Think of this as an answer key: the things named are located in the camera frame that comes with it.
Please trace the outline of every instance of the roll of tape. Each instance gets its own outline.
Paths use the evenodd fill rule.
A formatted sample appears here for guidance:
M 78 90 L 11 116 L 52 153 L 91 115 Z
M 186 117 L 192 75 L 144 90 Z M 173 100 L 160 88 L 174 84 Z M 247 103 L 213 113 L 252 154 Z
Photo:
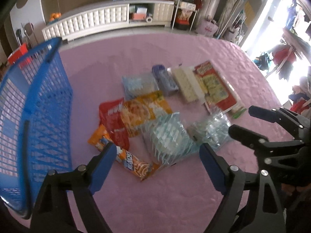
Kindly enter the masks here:
M 151 23 L 152 22 L 152 17 L 146 17 L 146 22 Z

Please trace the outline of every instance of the yellow snack package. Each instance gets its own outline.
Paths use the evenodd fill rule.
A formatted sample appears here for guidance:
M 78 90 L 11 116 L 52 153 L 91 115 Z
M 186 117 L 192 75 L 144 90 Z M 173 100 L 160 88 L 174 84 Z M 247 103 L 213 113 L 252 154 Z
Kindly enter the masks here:
M 94 145 L 99 151 L 102 151 L 109 142 L 113 143 L 109 133 L 106 130 L 106 127 L 102 124 L 97 128 L 97 130 L 93 133 L 87 142 L 91 145 Z M 140 161 L 133 154 L 126 151 L 125 149 L 120 148 L 119 146 L 117 146 L 116 161 L 121 163 L 125 168 L 130 170 L 141 180 L 145 180 L 157 169 L 157 167 L 153 167 L 144 161 Z
M 161 116 L 172 114 L 161 91 L 139 96 L 123 104 L 121 119 L 129 137 L 139 135 L 139 126 Z

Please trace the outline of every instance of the snack package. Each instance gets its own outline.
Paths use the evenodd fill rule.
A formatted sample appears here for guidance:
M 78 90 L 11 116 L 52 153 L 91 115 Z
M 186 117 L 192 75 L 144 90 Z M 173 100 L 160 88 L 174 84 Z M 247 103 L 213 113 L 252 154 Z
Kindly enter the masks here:
M 144 143 L 160 166 L 169 166 L 198 152 L 199 147 L 183 127 L 179 112 L 165 115 L 141 126 Z
M 123 104 L 121 118 L 129 137 L 140 133 L 139 126 L 150 120 L 172 113 L 161 91 L 139 96 Z
M 179 90 L 172 76 L 168 73 L 164 65 L 154 65 L 152 73 L 158 83 L 160 90 L 165 96 L 172 95 Z
M 112 102 L 105 102 L 99 105 L 100 124 L 103 124 L 113 142 L 121 148 L 128 150 L 130 141 L 126 127 L 121 119 L 121 111 L 124 99 L 118 99 Z
M 159 90 L 156 79 L 153 77 L 152 73 L 133 77 L 122 77 L 122 82 L 127 100 Z
M 97 130 L 88 140 L 88 143 L 94 145 L 99 151 L 102 151 L 109 142 L 113 143 L 108 131 L 102 124 L 97 128 Z M 152 165 L 144 161 L 140 161 L 133 154 L 125 149 L 120 148 L 119 146 L 117 146 L 116 161 L 121 163 L 125 168 L 130 170 L 141 180 L 146 179 L 155 171 L 155 168 Z
M 218 106 L 224 113 L 231 111 L 234 118 L 239 117 L 246 109 L 242 101 L 230 83 L 213 68 L 207 61 L 194 68 L 207 89 L 205 95 L 206 107 Z
M 205 102 L 204 93 L 190 68 L 175 68 L 172 70 L 172 74 L 186 102 L 190 103 L 196 100 Z
M 214 107 L 212 110 L 210 116 L 194 122 L 187 128 L 187 131 L 198 146 L 208 143 L 214 151 L 217 151 L 220 146 L 231 140 L 228 134 L 231 124 L 218 107 Z

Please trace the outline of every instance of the clear plastic bag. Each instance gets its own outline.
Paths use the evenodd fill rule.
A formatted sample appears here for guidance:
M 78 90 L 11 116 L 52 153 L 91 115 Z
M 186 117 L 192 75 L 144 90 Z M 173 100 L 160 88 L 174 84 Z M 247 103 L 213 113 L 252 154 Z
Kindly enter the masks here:
M 141 131 L 147 150 L 161 166 L 173 165 L 199 151 L 183 127 L 179 112 L 148 122 L 142 125 Z
M 198 146 L 208 143 L 214 151 L 217 151 L 220 146 L 231 140 L 228 134 L 230 125 L 227 116 L 214 106 L 210 116 L 194 122 L 187 131 Z
M 159 90 L 156 79 L 152 73 L 140 74 L 133 77 L 122 77 L 126 100 L 134 99 L 140 95 L 149 94 Z
M 152 67 L 152 73 L 165 96 L 172 95 L 179 90 L 172 75 L 168 73 L 164 65 L 154 65 Z

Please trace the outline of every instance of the round hole in panel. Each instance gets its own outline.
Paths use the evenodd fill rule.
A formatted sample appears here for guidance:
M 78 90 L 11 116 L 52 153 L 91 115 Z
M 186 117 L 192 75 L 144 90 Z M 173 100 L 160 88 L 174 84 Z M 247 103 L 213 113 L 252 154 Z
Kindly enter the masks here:
M 30 35 L 33 33 L 33 30 L 32 30 L 32 29 L 34 28 L 34 26 L 33 26 L 32 23 L 26 23 L 25 26 L 24 26 L 24 28 L 25 28 L 25 30 L 26 30 L 28 36 L 30 36 Z
M 21 9 L 22 7 L 24 7 L 26 5 L 28 0 L 17 0 L 16 2 L 16 7 L 18 9 Z

